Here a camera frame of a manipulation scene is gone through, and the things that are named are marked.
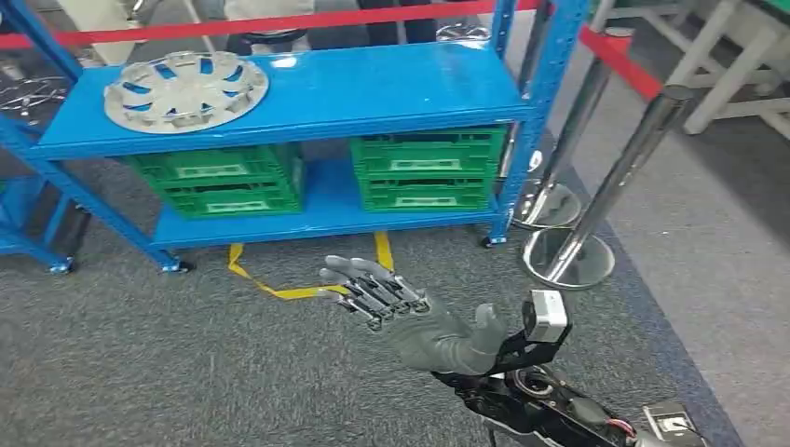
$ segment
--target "red rope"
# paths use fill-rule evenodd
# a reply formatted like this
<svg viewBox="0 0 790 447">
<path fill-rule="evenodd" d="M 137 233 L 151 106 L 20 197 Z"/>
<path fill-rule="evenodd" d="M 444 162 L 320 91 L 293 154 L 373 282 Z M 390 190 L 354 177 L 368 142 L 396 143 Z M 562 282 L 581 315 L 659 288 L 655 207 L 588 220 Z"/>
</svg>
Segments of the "red rope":
<svg viewBox="0 0 790 447">
<path fill-rule="evenodd" d="M 480 0 L 475 2 L 439 3 L 418 7 L 384 7 L 379 9 L 321 12 L 304 16 L 253 20 L 217 20 L 177 25 L 154 25 L 134 30 L 77 31 L 56 33 L 55 39 L 62 45 L 89 45 L 137 40 L 181 39 L 216 34 L 260 33 L 293 28 L 308 29 L 362 25 L 385 21 L 484 14 L 493 10 L 494 3 L 494 0 Z M 520 10 L 535 9 L 537 5 L 538 0 L 519 0 L 518 8 Z M 29 47 L 30 45 L 31 43 L 24 34 L 0 36 L 0 49 Z"/>
<path fill-rule="evenodd" d="M 324 28 L 330 26 L 361 25 L 386 21 L 432 19 L 441 17 L 484 14 L 494 9 L 495 0 L 440 3 L 418 7 L 386 7 L 360 11 L 335 11 L 305 16 L 277 17 L 254 20 L 219 20 L 203 23 L 155 25 L 134 30 L 82 31 L 56 33 L 55 39 L 63 45 L 90 45 L 138 40 L 162 40 L 216 34 L 241 34 L 283 29 Z M 538 0 L 519 0 L 518 9 L 534 9 Z M 652 99 L 661 90 L 661 82 L 642 67 L 628 59 L 628 39 L 604 37 L 587 27 L 581 30 L 580 40 L 628 84 L 646 99 Z M 0 35 L 0 49 L 30 47 L 24 34 Z"/>
<path fill-rule="evenodd" d="M 661 91 L 661 82 L 628 58 L 627 39 L 604 37 L 587 27 L 581 30 L 579 39 L 646 100 L 652 100 Z"/>
</svg>

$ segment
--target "blue shelf board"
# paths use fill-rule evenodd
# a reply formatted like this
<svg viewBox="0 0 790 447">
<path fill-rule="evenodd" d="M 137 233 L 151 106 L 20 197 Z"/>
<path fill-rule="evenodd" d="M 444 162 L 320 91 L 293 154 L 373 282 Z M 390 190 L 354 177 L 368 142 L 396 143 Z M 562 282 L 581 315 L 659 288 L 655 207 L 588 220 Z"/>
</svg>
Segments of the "blue shelf board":
<svg viewBox="0 0 790 447">
<path fill-rule="evenodd" d="M 165 206 L 154 233 L 154 247 L 184 249 L 234 242 L 263 242 L 402 230 L 430 226 L 479 224 L 497 217 L 492 199 L 487 210 L 368 212 L 350 160 L 307 163 L 304 210 L 273 216 L 185 219 Z"/>
<path fill-rule="evenodd" d="M 4 179 L 5 187 L 0 192 L 0 224 L 11 230 L 21 230 L 41 191 L 45 181 L 36 176 Z M 17 252 L 19 247 L 0 238 L 0 253 Z"/>
<path fill-rule="evenodd" d="M 177 135 L 136 132 L 110 121 L 102 93 L 120 67 L 88 68 L 25 156 L 90 158 L 301 142 L 531 116 L 503 61 L 482 43 L 342 48 L 251 60 L 269 76 L 263 100 L 222 126 Z"/>
</svg>

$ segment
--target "yellow tape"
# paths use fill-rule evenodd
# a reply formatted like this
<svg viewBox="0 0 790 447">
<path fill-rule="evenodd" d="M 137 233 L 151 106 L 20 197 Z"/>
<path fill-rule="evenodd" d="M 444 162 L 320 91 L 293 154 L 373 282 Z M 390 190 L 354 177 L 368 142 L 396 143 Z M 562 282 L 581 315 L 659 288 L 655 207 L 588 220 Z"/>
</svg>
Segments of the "yellow tape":
<svg viewBox="0 0 790 447">
<path fill-rule="evenodd" d="M 375 256 L 381 266 L 389 270 L 395 269 L 395 261 L 392 260 L 392 251 L 389 249 L 389 237 L 386 231 L 376 231 L 375 237 Z"/>
<path fill-rule="evenodd" d="M 392 270 L 394 262 L 392 260 L 392 251 L 389 248 L 389 238 L 386 231 L 375 232 L 375 252 L 379 264 Z M 342 286 L 324 286 L 324 287 L 305 287 L 302 289 L 288 289 L 286 291 L 275 291 L 263 282 L 253 278 L 238 260 L 244 254 L 244 244 L 230 244 L 230 250 L 227 253 L 227 269 L 239 275 L 240 277 L 249 279 L 261 291 L 271 293 L 272 295 L 282 300 L 298 300 L 301 298 L 312 298 L 316 296 L 319 289 L 326 289 L 329 291 L 339 291 L 341 293 L 348 293 L 345 287 Z"/>
</svg>

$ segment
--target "green plastic crate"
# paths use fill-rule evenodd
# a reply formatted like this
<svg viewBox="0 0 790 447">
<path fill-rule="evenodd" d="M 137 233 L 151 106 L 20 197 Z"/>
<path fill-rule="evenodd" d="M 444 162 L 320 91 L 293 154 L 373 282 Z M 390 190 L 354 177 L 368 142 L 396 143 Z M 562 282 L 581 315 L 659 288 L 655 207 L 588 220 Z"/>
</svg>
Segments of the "green plastic crate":
<svg viewBox="0 0 790 447">
<path fill-rule="evenodd" d="M 362 204 L 370 211 L 482 210 L 491 196 L 490 179 L 397 179 L 361 182 Z"/>
<path fill-rule="evenodd" d="M 768 0 L 768 3 L 784 12 L 790 13 L 790 0 Z"/>
<path fill-rule="evenodd" d="M 163 189 L 285 178 L 297 157 L 296 144 L 268 144 L 128 156 L 126 161 L 152 187 Z"/>
<path fill-rule="evenodd" d="M 259 180 L 255 183 L 207 183 L 157 189 L 163 200 L 190 218 L 254 214 L 284 214 L 302 209 L 304 167 L 293 162 L 291 178 Z"/>
<path fill-rule="evenodd" d="M 358 176 L 489 177 L 497 172 L 506 134 L 504 126 L 489 126 L 373 135 L 352 139 L 351 154 Z"/>
</svg>

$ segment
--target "blue shelf frame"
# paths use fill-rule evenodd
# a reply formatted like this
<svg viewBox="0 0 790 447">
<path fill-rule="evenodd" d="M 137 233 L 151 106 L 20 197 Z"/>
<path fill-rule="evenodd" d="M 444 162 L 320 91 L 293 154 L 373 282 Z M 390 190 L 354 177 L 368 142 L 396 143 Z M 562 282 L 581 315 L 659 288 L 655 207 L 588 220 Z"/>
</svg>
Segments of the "blue shelf frame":
<svg viewBox="0 0 790 447">
<path fill-rule="evenodd" d="M 516 3 L 497 0 L 493 37 L 483 44 L 428 43 L 251 57 L 269 75 L 271 89 L 250 113 L 214 129 L 150 135 L 122 129 L 103 114 L 103 88 L 115 80 L 118 68 L 76 69 L 73 58 L 55 43 L 21 0 L 0 2 L 0 12 L 75 82 L 38 143 L 6 119 L 0 119 L 0 141 L 145 252 L 163 271 L 179 269 L 179 259 L 168 252 L 172 249 L 373 230 L 485 223 L 490 224 L 489 240 L 503 243 L 526 180 L 529 159 L 543 135 L 587 11 L 587 0 L 555 0 L 534 75 L 520 86 L 503 60 Z M 347 168 L 341 162 L 323 162 L 308 167 L 312 177 L 308 180 L 305 211 L 300 214 L 185 220 L 164 207 L 157 229 L 149 237 L 62 164 L 73 158 L 495 123 L 520 124 L 510 171 L 489 209 L 469 212 L 367 213 L 361 209 L 359 192 Z M 331 173 L 330 169 L 335 169 L 334 175 L 324 175 Z M 347 176 L 339 183 L 338 172 Z M 343 219 L 335 218 L 343 214 Z"/>
<path fill-rule="evenodd" d="M 3 180 L 0 191 L 0 254 L 27 254 L 46 265 L 52 273 L 66 273 L 71 269 L 72 258 L 61 256 L 50 246 L 70 199 L 61 195 L 55 210 L 49 217 L 41 241 L 28 237 L 24 226 L 44 190 L 46 181 L 38 176 L 15 177 Z"/>
</svg>

